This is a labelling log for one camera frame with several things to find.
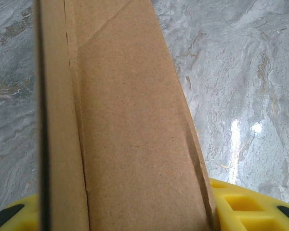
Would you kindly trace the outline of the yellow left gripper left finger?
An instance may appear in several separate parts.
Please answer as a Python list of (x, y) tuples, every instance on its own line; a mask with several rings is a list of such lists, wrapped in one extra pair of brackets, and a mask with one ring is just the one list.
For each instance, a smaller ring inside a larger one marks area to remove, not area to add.
[(33, 194), (0, 211), (0, 231), (38, 231), (38, 196)]

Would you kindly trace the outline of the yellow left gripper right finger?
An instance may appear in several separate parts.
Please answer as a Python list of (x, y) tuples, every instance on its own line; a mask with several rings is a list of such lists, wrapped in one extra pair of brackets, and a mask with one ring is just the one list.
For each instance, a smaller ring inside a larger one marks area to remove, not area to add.
[(210, 179), (221, 231), (289, 231), (289, 204)]

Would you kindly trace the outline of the brown cardboard box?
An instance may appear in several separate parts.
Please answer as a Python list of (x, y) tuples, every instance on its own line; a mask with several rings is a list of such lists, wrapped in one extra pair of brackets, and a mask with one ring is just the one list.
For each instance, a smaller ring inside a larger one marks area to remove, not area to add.
[(34, 0), (39, 231), (218, 231), (151, 0)]

